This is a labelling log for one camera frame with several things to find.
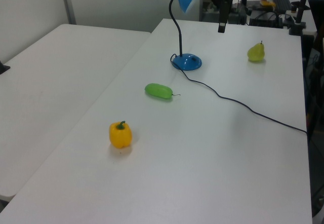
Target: lamp base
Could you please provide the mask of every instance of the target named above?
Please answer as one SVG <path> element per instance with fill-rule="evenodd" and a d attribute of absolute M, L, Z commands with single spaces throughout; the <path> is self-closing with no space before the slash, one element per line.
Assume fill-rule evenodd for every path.
<path fill-rule="evenodd" d="M 195 70 L 201 67 L 202 62 L 201 59 L 196 55 L 190 53 L 182 54 L 182 57 L 177 56 L 173 59 L 172 65 L 174 68 L 182 69 L 184 71 L 187 70 Z"/>

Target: black cable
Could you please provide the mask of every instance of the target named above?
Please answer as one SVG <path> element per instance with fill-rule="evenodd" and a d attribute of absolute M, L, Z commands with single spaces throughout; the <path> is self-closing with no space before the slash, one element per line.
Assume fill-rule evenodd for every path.
<path fill-rule="evenodd" d="M 276 14 L 272 14 L 272 15 L 269 17 L 268 21 L 269 21 L 269 20 L 270 20 L 274 15 L 276 15 Z"/>
<path fill-rule="evenodd" d="M 172 61 L 173 56 L 176 56 L 176 57 L 177 57 L 176 54 L 173 54 L 173 55 L 171 56 L 171 58 L 170 58 L 170 62 L 171 62 L 171 64 L 172 64 L 172 65 L 176 65 L 177 68 L 178 68 L 178 69 L 179 69 L 179 70 L 184 74 L 184 76 L 186 76 L 186 78 L 187 78 L 188 80 L 190 80 L 190 81 L 192 81 L 192 82 L 196 82 L 196 83 L 202 84 L 202 85 L 208 87 L 208 88 L 211 89 L 211 90 L 212 90 L 212 91 L 213 91 L 213 92 L 214 92 L 218 97 L 220 97 L 220 98 L 222 98 L 222 99 L 229 100 L 229 101 L 234 101 L 234 102 L 236 102 L 236 103 L 238 103 L 238 104 L 241 104 L 242 106 L 245 106 L 248 110 L 250 110 L 251 112 L 253 112 L 253 113 L 256 114 L 256 115 L 259 115 L 259 116 L 261 116 L 261 117 L 264 117 L 264 118 L 266 118 L 266 119 L 269 119 L 269 120 L 271 120 L 271 121 L 274 121 L 274 122 L 276 122 L 276 123 L 278 123 L 278 124 L 281 124 L 281 125 L 287 126 L 287 127 L 289 127 L 289 128 L 292 128 L 292 129 L 296 129 L 296 130 L 298 130 L 298 131 L 301 131 L 301 132 L 304 132 L 305 134 L 307 134 L 307 132 L 306 132 L 305 130 L 302 130 L 302 129 L 296 128 L 296 127 L 294 127 L 294 126 L 290 126 L 290 125 L 288 125 L 288 124 L 282 123 L 282 122 L 280 122 L 280 121 L 278 121 L 278 120 L 272 119 L 272 118 L 270 118 L 270 117 L 267 117 L 267 116 L 265 116 L 265 115 L 263 115 L 263 114 L 260 114 L 260 113 L 258 113 L 258 112 L 256 112 L 256 111 L 254 111 L 254 110 L 252 110 L 249 106 L 245 105 L 243 102 L 240 102 L 240 101 L 235 100 L 235 99 L 232 99 L 232 98 L 228 98 L 228 97 L 221 96 L 221 95 L 219 95 L 219 94 L 217 93 L 217 91 L 215 91 L 212 87 L 206 85 L 206 84 L 203 83 L 203 82 L 195 81 L 195 80 L 190 79 L 190 78 L 186 75 L 186 73 L 185 73 L 185 72 L 184 72 L 184 71 L 183 71 L 183 70 L 182 70 L 182 69 L 181 69 L 181 68 L 180 68 L 176 63 L 174 63 L 174 62 Z"/>
<path fill-rule="evenodd" d="M 263 15 L 265 15 L 265 14 L 267 14 L 267 13 L 274 13 L 274 14 L 276 15 L 276 18 L 278 17 L 278 13 L 276 13 L 275 11 L 266 11 L 266 12 L 264 12 L 264 13 L 258 15 L 258 16 L 255 17 L 254 19 L 257 20 L 257 19 L 259 19 L 261 16 L 263 16 Z"/>

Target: power cord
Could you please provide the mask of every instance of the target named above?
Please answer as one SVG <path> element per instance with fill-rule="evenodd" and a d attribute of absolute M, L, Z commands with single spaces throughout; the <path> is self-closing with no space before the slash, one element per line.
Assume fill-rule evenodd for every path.
<path fill-rule="evenodd" d="M 205 83 L 203 83 L 203 82 L 200 82 L 200 81 L 195 81 L 195 80 L 192 80 L 192 79 L 190 79 L 187 75 L 186 75 L 186 73 L 176 64 L 176 63 L 174 63 L 173 61 L 172 61 L 172 58 L 173 58 L 173 56 L 176 56 L 177 57 L 177 55 L 176 54 L 173 54 L 172 56 L 171 56 L 171 58 L 170 58 L 170 62 L 171 62 L 171 64 L 172 65 L 175 65 L 183 74 L 184 74 L 184 76 L 186 76 L 186 78 L 189 80 L 189 81 L 192 81 L 192 82 L 196 82 L 196 83 L 199 83 L 199 84 L 202 84 L 202 85 L 204 85 L 204 86 L 206 86 L 206 87 L 208 87 L 209 89 L 211 89 L 218 97 L 220 97 L 220 98 L 222 98 L 222 99 L 225 99 L 225 100 L 229 100 L 229 101 L 234 101 L 234 102 L 236 102 L 236 103 L 238 103 L 238 104 L 241 104 L 241 105 L 243 105 L 243 106 L 245 106 L 248 110 L 250 110 L 251 112 L 253 112 L 254 114 L 256 114 L 256 115 L 259 115 L 259 116 L 261 116 L 261 117 L 264 117 L 264 118 L 266 118 L 266 119 L 269 119 L 269 120 L 271 120 L 271 121 L 274 121 L 274 122 L 276 122 L 276 123 L 278 123 L 278 124 L 281 124 L 281 125 L 284 125 L 284 126 L 286 126 L 286 127 L 289 127 L 289 128 L 292 128 L 292 129 L 295 129 L 295 130 L 298 130 L 298 131 L 301 131 L 301 132 L 304 132 L 305 134 L 307 134 L 307 132 L 305 131 L 305 130 L 302 130 L 302 129 L 299 129 L 299 128 L 296 128 L 296 127 L 294 127 L 294 126 L 290 126 L 290 125 L 288 125 L 288 124 L 285 124 L 285 123 L 282 123 L 282 122 L 280 122 L 280 121 L 278 121 L 278 120 L 275 120 L 275 119 L 272 119 L 272 118 L 270 118 L 270 117 L 267 117 L 267 116 L 265 116 L 265 115 L 263 115 L 263 114 L 260 114 L 260 113 L 258 113 L 258 112 L 256 112 L 256 111 L 254 111 L 254 110 L 252 110 L 249 106 L 247 106 L 247 105 L 245 105 L 243 102 L 240 102 L 240 101 L 238 101 L 238 100 L 235 100 L 235 99 L 232 99 L 232 98 L 228 98 L 228 97 L 224 97 L 224 96 L 221 96 L 221 95 L 219 95 L 218 93 L 217 93 L 217 91 L 215 91 L 212 87 L 210 87 L 210 86 L 208 86 L 208 85 L 206 85 Z"/>

